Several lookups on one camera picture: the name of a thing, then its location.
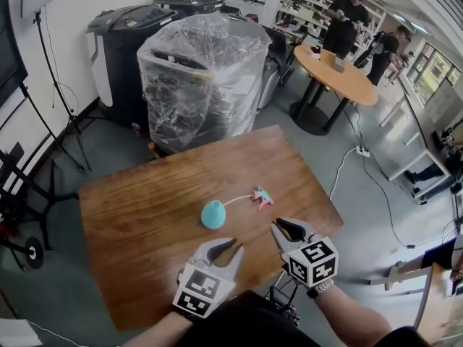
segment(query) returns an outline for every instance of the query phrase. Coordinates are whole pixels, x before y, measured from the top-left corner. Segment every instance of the white cable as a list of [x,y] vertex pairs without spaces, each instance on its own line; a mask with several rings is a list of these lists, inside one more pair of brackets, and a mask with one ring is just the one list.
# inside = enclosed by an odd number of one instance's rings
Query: white cable
[[235,200],[242,200],[243,198],[251,198],[252,195],[243,195],[242,197],[234,198],[232,200],[229,200],[227,203],[224,205],[229,205],[230,203],[233,203]]
[[338,171],[336,172],[336,178],[334,179],[334,187],[333,187],[333,189],[331,190],[331,193],[330,193],[330,200],[331,200],[331,197],[333,196],[334,190],[336,189],[336,185],[338,184],[339,171],[341,170],[341,167],[344,165],[344,161],[346,160],[346,157],[347,157],[348,154],[349,154],[350,152],[352,152],[353,150],[355,150],[354,147],[346,153],[346,155],[344,156],[344,158],[342,158],[342,163],[341,163],[341,165],[339,166]]
[[62,338],[62,339],[67,340],[68,342],[71,342],[71,343],[75,344],[77,347],[89,347],[89,346],[82,346],[82,345],[80,345],[80,344],[77,344],[77,343],[73,342],[73,341],[70,340],[70,339],[67,339],[67,338],[63,337],[63,336],[60,335],[60,334],[53,333],[51,330],[45,329],[44,327],[41,327],[40,325],[37,325],[37,324],[35,324],[34,322],[29,321],[28,319],[25,319],[25,320],[26,320],[29,324],[35,325],[36,327],[38,327],[38,328],[41,329],[41,330],[45,330],[46,332],[49,332],[49,333],[55,335],[56,337],[60,337],[60,338]]

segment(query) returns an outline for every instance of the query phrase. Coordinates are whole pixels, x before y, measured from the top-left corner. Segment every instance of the blue toy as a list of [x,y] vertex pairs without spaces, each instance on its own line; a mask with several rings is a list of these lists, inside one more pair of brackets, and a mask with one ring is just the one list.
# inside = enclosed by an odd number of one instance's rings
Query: blue toy
[[201,221],[206,228],[218,229],[225,222],[226,212],[224,205],[218,200],[213,200],[204,206],[201,212]]

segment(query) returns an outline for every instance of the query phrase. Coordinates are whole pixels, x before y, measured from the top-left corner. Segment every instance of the shelving unit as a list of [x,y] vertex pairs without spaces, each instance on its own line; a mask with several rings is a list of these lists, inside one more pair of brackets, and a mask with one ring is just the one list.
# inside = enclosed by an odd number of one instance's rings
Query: shelving unit
[[[298,14],[298,11],[294,11],[289,9],[287,6],[287,2],[290,1],[291,4],[294,0],[281,0],[281,6],[279,8],[279,11],[276,16],[276,21],[282,21],[282,14],[290,14],[293,16],[293,18],[300,22],[301,24],[305,24],[308,22],[309,24],[307,25],[307,28],[309,29],[309,32],[311,35],[314,35],[315,37],[318,37],[320,35],[320,32],[322,29],[327,30],[328,25],[325,22],[322,22],[321,20],[317,20],[315,18],[307,19],[306,17],[301,17]],[[329,4],[331,4],[332,0],[299,0],[300,5],[304,8],[311,9],[314,11],[314,14],[321,14],[322,17],[324,16],[323,12],[329,7]],[[368,46],[371,44],[371,41],[373,40],[374,35],[379,31],[379,27],[382,25],[384,18],[386,17],[385,12],[377,12],[371,9],[370,7],[365,6],[365,8],[368,10],[368,13],[371,18],[371,23],[368,27],[364,27],[363,31],[357,36],[357,40],[355,42],[355,46],[359,48],[357,51],[357,55],[360,54],[360,52],[366,50]],[[297,26],[292,27],[293,25],[290,25],[288,28],[284,28],[278,25],[275,25],[274,28],[277,30],[280,30],[281,32],[286,33],[287,35],[292,35],[296,38],[300,37],[302,34],[295,33],[293,31],[297,30]]]

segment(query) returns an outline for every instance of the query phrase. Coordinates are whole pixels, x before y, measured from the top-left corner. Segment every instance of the string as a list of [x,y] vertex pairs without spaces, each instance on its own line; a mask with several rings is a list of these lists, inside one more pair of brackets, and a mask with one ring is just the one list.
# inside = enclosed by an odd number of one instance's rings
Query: string
[[252,195],[243,195],[242,197],[238,197],[238,198],[234,198],[232,200],[229,200],[227,203],[224,204],[225,205],[229,205],[230,203],[233,203],[235,200],[242,200],[244,198],[251,198]]

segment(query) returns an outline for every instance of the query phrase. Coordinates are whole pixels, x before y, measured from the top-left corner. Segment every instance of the black wheel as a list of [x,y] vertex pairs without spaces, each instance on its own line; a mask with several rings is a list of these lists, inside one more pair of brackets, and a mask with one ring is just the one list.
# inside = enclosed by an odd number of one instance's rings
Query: black wheel
[[30,251],[26,254],[26,261],[33,269],[40,269],[43,264],[43,248],[37,238],[31,236],[25,244],[26,249]]

